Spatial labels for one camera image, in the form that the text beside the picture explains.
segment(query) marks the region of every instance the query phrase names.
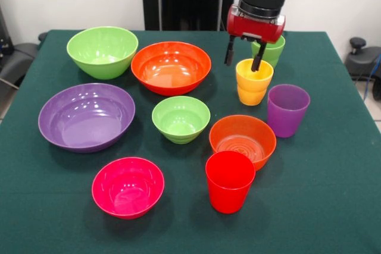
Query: floor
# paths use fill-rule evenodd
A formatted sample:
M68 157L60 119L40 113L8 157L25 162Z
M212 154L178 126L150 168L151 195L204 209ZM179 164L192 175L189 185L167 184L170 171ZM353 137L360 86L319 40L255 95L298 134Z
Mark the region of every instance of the floor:
M364 98L364 92L366 88L366 82L365 81L359 81L356 83L356 87L358 90L358 93L360 94L361 98ZM370 82L368 86L368 92L367 97L365 99L365 106L367 107L370 115L372 116L374 123L376 123L377 127L379 128L381 132L381 101L375 101L373 99L372 94L372 88L373 83Z
M15 98L17 94L17 91L12 89L10 92L7 94L7 96L4 98L2 102L0 102L0 124L7 114L8 109L10 108L13 99Z
M366 88L366 82L359 81L356 83L356 87L361 98L363 98L365 88ZM368 87L367 98L365 99L364 103L370 115L372 116L374 123L377 125L377 127L379 128L381 132L381 101L375 101L373 99L373 94L371 92L372 87L373 87L373 83L370 82ZM5 100L0 103L0 124L2 122L2 119L7 114L7 111L9 107L11 106L12 101L15 98L16 94L17 94L16 90L11 90L10 93L7 94L7 97L5 98Z

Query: orange bowl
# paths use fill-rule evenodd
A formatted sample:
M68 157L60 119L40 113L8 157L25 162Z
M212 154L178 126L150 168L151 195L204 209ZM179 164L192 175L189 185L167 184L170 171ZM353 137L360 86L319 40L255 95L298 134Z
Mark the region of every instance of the orange bowl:
M141 49L131 70L147 89L165 96L183 95L196 88L211 69L208 54L183 42L161 42Z
M218 120L209 133L214 152L231 150L246 155L258 171L276 147L276 137L270 126L248 115L230 115Z

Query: purple cup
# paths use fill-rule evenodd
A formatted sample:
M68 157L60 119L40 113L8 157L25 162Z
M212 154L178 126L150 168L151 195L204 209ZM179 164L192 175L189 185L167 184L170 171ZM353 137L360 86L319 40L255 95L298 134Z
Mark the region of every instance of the purple cup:
M114 144L135 116L132 97L104 83L69 87L42 107L38 127L50 143L78 153L96 152Z
M297 131L310 104L309 94L292 84L279 84L268 92L267 124L275 135L291 137Z

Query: yellow cup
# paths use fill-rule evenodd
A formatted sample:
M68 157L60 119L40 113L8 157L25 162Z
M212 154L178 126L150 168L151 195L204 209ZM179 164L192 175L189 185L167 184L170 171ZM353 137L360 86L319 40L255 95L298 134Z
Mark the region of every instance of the yellow cup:
M274 68L261 61L260 69L252 72L253 59L244 59L236 66L237 90L239 100L245 105L261 103L274 74Z

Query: pink bowl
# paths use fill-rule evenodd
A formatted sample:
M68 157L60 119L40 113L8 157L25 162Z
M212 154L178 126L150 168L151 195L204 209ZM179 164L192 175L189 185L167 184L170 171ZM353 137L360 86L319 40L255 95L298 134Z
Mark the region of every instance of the pink bowl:
M94 178L92 196L104 212L121 219L146 214L164 191L164 176L151 161L127 157L104 166Z

